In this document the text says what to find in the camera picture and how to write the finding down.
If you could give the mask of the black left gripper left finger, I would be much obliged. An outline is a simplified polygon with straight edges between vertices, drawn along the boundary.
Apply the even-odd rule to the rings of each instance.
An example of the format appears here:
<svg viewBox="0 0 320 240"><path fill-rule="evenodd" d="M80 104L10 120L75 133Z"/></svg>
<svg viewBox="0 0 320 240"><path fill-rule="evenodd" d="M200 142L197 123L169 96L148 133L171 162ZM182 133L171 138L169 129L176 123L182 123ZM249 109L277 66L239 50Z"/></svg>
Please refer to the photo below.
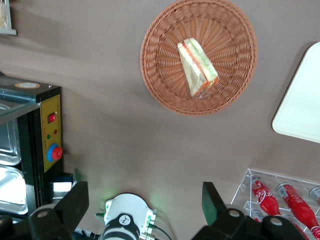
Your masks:
<svg viewBox="0 0 320 240"><path fill-rule="evenodd" d="M38 208L29 217L33 240L71 240L89 208L89 189L79 181L53 208Z"/></svg>

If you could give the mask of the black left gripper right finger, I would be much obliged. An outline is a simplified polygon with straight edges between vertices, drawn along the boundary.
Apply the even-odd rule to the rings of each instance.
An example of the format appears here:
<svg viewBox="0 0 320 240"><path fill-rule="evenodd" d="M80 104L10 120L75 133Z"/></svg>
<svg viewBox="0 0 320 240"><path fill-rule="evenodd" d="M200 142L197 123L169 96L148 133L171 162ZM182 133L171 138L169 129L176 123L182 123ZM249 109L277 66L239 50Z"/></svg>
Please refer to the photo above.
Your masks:
<svg viewBox="0 0 320 240"><path fill-rule="evenodd" d="M227 207L212 182L202 185L202 211L207 222L194 240L249 240L245 232L247 217L233 207Z"/></svg>

